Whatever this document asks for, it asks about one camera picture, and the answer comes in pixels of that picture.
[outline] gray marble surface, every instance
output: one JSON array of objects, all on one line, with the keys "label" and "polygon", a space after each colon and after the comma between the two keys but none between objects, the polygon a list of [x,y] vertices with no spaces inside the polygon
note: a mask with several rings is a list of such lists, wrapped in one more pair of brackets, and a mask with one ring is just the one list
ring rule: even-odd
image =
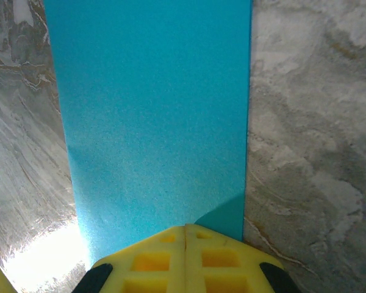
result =
[{"label": "gray marble surface", "polygon": [[84,273],[45,13],[0,1],[0,265],[18,292]]},{"label": "gray marble surface", "polygon": [[245,237],[366,292],[366,0],[256,1]]},{"label": "gray marble surface", "polygon": [[[258,0],[253,23],[246,240],[304,292],[366,292],[366,0]],[[0,264],[19,292],[84,273],[57,97],[41,0],[0,1]]]}]

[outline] marble tile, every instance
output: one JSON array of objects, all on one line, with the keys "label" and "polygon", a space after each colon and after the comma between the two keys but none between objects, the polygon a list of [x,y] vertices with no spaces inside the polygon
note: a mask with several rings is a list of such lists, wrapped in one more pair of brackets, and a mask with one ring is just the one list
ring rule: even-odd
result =
[{"label": "marble tile", "polygon": [[366,292],[366,0],[256,1],[245,238]]},{"label": "marble tile", "polygon": [[19,292],[70,292],[84,273],[39,0],[0,1],[0,265]]}]

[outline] turquoise foam sheet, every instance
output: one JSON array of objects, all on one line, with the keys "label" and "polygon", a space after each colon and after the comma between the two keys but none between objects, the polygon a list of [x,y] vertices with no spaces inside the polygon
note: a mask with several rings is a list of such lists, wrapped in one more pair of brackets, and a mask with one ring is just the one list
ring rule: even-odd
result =
[{"label": "turquoise foam sheet", "polygon": [[249,0],[45,0],[95,262],[174,225],[242,238]]}]

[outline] black rubber pad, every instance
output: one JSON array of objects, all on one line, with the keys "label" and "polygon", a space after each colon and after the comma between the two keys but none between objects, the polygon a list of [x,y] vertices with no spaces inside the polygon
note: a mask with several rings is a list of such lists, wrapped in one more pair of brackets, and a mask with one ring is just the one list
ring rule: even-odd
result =
[{"label": "black rubber pad", "polygon": [[99,293],[111,272],[111,264],[101,264],[90,269],[72,293]]},{"label": "black rubber pad", "polygon": [[289,274],[281,268],[268,262],[262,262],[260,268],[275,293],[302,293]]}]

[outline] blue foam board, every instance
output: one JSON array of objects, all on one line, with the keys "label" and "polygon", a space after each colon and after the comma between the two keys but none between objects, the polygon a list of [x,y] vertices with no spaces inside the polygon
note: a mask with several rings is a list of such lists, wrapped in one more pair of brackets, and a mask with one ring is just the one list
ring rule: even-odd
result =
[{"label": "blue foam board", "polygon": [[45,0],[95,262],[174,225],[242,238],[250,0]]}]

